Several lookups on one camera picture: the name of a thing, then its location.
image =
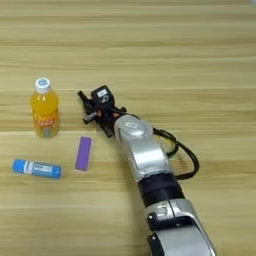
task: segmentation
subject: white bottle cap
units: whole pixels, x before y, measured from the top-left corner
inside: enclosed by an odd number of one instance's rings
[[[39,78],[36,80],[36,91],[38,93],[48,93],[51,90],[51,82],[47,78]]]

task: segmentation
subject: black band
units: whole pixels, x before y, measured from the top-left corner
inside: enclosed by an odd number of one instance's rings
[[[138,186],[146,207],[165,200],[185,198],[172,173],[151,175],[139,181]]]
[[[154,233],[148,237],[148,244],[152,256],[164,256],[164,250],[157,235]]]

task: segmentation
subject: purple block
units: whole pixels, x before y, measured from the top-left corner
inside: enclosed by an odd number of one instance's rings
[[[89,162],[92,139],[81,137],[79,150],[76,158],[76,169],[86,171]]]

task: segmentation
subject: robotic arm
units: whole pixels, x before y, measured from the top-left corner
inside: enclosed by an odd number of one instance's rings
[[[133,176],[138,184],[147,222],[152,235],[148,243],[152,256],[216,256],[192,204],[185,199],[177,178],[194,176],[199,169],[196,156],[168,132],[157,130],[149,123],[115,107],[115,100],[107,86],[91,93],[88,99],[78,93],[84,103],[86,124],[91,121],[117,141],[128,155]],[[175,140],[174,152],[182,147],[195,165],[191,174],[175,176],[169,158],[155,134]]]

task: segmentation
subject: black cable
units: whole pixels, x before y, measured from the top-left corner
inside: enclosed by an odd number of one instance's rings
[[[200,164],[199,164],[197,156],[188,147],[186,147],[184,144],[179,142],[176,139],[176,137],[173,134],[171,134],[170,132],[167,132],[165,130],[158,130],[158,129],[154,128],[154,134],[158,135],[160,137],[169,139],[170,141],[172,141],[175,144],[174,150],[167,153],[167,156],[169,158],[171,156],[173,156],[174,154],[176,154],[177,151],[179,150],[179,148],[182,148],[184,150],[184,152],[187,153],[187,155],[189,156],[191,161],[193,162],[193,165],[194,165],[193,171],[176,175],[176,178],[178,180],[187,180],[187,179],[193,178],[197,174],[197,172],[199,171],[199,168],[200,168]]]

